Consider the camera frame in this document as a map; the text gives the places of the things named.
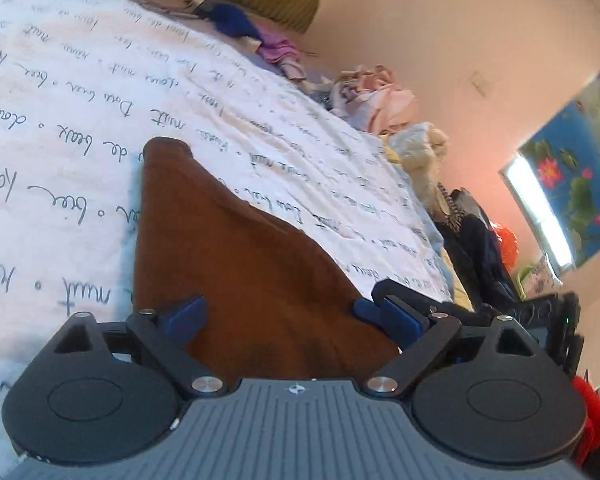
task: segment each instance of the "beige wall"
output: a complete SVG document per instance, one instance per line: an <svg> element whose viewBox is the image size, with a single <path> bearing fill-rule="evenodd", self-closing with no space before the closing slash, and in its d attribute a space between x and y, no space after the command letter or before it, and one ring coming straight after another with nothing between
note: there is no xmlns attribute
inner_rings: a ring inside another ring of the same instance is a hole
<svg viewBox="0 0 600 480"><path fill-rule="evenodd" d="M497 172L600 69L600 0L321 0L307 38L335 67L394 68L420 118L451 138L442 182L509 225L521 260L539 256ZM468 82L475 71L491 82L486 98ZM600 301L600 254L567 283L585 306Z"/></svg>

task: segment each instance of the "folded brown garment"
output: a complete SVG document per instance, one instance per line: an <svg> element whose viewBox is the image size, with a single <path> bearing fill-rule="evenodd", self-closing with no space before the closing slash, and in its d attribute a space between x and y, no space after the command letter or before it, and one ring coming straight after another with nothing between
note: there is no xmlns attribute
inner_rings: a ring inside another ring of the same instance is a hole
<svg viewBox="0 0 600 480"><path fill-rule="evenodd" d="M190 355L228 384L363 381L397 355L351 315L359 292L311 238L235 196L183 142L157 137L143 153L134 308L203 294L209 322Z"/></svg>

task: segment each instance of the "painting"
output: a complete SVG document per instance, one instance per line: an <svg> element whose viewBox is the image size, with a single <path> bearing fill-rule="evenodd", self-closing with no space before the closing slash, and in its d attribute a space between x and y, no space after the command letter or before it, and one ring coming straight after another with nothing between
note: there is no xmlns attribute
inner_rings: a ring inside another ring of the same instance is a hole
<svg viewBox="0 0 600 480"><path fill-rule="evenodd" d="M581 266L600 250L600 72L519 152Z"/></svg>

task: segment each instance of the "wrinkled sheet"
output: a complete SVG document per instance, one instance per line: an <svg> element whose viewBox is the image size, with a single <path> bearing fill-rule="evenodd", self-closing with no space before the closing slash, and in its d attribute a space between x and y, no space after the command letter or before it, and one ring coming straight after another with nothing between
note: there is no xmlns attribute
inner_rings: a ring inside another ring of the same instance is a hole
<svg viewBox="0 0 600 480"><path fill-rule="evenodd" d="M154 136L186 141L238 197L304 230L362 294L389 276L449 299L379 139L128 0L0 0L0 404L69 315L130 313ZM0 422L0 474L13 460Z"/></svg>

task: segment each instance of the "mattress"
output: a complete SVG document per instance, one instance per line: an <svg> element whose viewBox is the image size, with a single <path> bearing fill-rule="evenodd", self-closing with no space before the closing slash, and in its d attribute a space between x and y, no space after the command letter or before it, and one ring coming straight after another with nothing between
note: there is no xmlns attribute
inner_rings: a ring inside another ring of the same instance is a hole
<svg viewBox="0 0 600 480"><path fill-rule="evenodd" d="M388 276L449 299L422 207L375 137L129 0L0 0L0 406L68 316L131 312L155 136L314 238L362 294ZM13 460L0 423L0 475Z"/></svg>

